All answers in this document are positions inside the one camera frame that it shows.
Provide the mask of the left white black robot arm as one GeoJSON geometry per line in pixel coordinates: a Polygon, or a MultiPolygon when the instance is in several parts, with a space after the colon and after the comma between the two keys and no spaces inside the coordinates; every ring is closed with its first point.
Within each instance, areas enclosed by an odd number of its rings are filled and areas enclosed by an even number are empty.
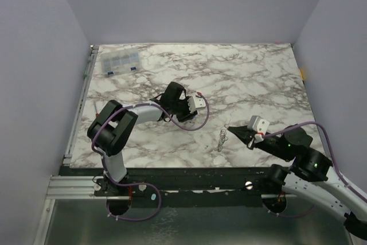
{"type": "Polygon", "coordinates": [[[92,142],[92,150],[101,156],[104,177],[108,179],[107,189],[112,195],[120,196],[127,188],[122,150],[134,127],[165,119],[176,125],[191,120],[203,106],[198,98],[198,95],[187,95],[182,85],[172,81],[164,93],[143,103],[123,105],[115,100],[107,102],[89,126],[87,137],[92,142]]]}

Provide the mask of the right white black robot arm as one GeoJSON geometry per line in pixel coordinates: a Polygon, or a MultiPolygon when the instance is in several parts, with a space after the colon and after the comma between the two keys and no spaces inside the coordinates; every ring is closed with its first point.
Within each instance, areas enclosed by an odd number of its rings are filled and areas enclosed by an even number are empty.
{"type": "Polygon", "coordinates": [[[313,139],[301,125],[265,134],[249,126],[230,126],[228,131],[251,150],[257,148],[292,162],[289,168],[271,165],[263,180],[268,193],[281,190],[308,200],[341,219],[350,234],[366,239],[366,192],[338,170],[333,156],[311,147],[313,139]]]}

